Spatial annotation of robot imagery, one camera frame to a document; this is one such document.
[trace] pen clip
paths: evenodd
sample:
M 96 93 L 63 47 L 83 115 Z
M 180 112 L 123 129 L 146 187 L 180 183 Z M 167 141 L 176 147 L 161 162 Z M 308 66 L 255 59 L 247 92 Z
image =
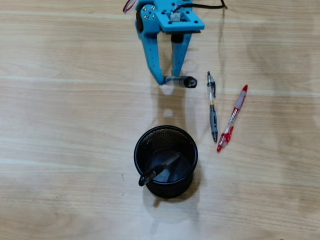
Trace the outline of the pen clip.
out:
M 226 135 L 226 138 L 225 138 L 225 141 L 227 142 L 227 143 L 229 143 L 229 141 L 230 141 L 230 139 L 231 139 L 231 135 L 232 135 L 232 131 L 234 130 L 234 127 L 232 127 L 231 129 L 230 129 L 230 132 Z
M 216 82 L 213 81 L 213 96 L 216 98 Z

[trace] robotic arm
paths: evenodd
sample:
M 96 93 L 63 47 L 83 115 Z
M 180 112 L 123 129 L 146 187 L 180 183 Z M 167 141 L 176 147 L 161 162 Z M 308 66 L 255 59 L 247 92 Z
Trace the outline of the robotic arm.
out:
M 192 0 L 137 0 L 135 27 L 142 42 L 147 66 L 159 85 L 195 88 L 197 80 L 180 76 L 192 34 L 200 33 L 205 24 L 192 11 L 192 7 L 207 9 L 227 8 L 193 4 Z M 171 35 L 172 76 L 163 76 L 159 62 L 157 35 Z

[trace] wood grain surface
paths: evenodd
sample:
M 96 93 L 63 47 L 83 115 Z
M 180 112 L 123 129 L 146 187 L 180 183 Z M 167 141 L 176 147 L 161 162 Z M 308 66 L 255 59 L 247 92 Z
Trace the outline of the wood grain surface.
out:
M 319 240 L 319 0 L 195 9 L 206 29 L 182 69 L 195 89 L 157 85 L 124 4 L 0 1 L 0 239 Z M 170 36 L 159 51 L 169 73 Z M 221 154 L 207 71 L 220 132 L 249 86 Z M 191 187 L 169 200 L 138 186 L 133 160 L 159 125 L 199 152 Z

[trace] black mesh pen holder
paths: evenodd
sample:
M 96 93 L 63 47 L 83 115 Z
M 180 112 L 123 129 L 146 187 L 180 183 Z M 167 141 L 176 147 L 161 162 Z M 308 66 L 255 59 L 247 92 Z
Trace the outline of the black mesh pen holder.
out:
M 174 153 L 181 153 L 181 158 L 146 184 L 153 194 L 162 198 L 177 197 L 191 185 L 198 162 L 195 141 L 186 131 L 164 125 L 147 131 L 134 149 L 134 164 L 140 175 L 163 163 Z

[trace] cable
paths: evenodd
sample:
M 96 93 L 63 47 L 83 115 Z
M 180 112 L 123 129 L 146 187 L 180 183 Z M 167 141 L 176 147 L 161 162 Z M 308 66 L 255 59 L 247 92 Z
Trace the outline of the cable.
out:
M 122 11 L 123 11 L 125 14 L 131 12 L 131 11 L 135 8 L 135 6 L 137 5 L 138 1 L 139 1 L 139 0 L 128 0 L 128 1 L 126 2 L 126 4 L 124 5 L 124 8 L 123 8 Z
M 181 8 L 199 8 L 199 9 L 228 9 L 228 7 L 225 5 L 224 0 L 221 0 L 222 5 L 220 6 L 210 6 L 210 5 L 203 5 L 203 4 L 196 4 L 196 3 L 185 3 L 181 4 L 176 7 L 176 9 L 173 11 L 175 13 Z

